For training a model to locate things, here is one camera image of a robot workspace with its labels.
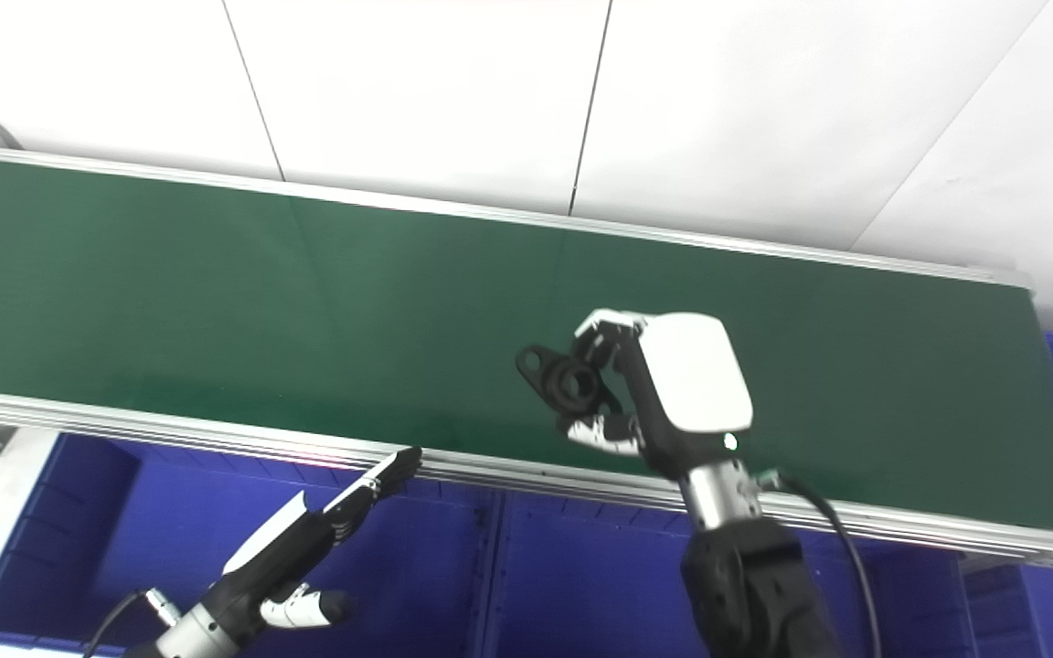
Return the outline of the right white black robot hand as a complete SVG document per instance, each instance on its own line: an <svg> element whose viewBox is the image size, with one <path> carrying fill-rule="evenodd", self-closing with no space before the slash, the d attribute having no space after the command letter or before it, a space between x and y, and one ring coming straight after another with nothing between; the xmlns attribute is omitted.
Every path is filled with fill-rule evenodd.
<svg viewBox="0 0 1053 658"><path fill-rule="evenodd" d="M638 457L668 482L737 458L753 405L718 318L597 310L574 332L571 355L596 376L617 370L633 411L600 412L605 398L593 401L561 421L569 441Z"/></svg>

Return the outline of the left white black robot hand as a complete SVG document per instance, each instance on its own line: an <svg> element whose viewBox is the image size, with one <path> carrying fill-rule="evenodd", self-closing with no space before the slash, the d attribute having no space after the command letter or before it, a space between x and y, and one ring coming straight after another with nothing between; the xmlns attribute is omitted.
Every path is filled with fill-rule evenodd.
<svg viewBox="0 0 1053 658"><path fill-rule="evenodd" d="M417 474L421 459L420 447L391 453L323 509L309 509L305 493L295 495L251 534L202 596L210 623L246 647L266 629L322 629L354 615L346 592L311 589L306 576Z"/></svg>

